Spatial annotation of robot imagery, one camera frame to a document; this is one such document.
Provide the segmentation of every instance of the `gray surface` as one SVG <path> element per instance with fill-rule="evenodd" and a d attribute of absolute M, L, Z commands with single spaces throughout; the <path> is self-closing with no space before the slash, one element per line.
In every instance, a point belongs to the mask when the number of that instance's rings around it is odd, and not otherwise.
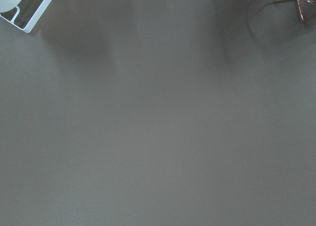
<path fill-rule="evenodd" d="M 267 2 L 0 21 L 0 225 L 315 226 L 316 21 Z"/>

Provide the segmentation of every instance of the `gray table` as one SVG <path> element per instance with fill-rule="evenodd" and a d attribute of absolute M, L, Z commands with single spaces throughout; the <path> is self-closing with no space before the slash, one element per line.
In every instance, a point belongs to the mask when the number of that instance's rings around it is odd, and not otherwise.
<path fill-rule="evenodd" d="M 54 0 L 0 34 L 1 225 L 316 225 L 293 1 Z"/>

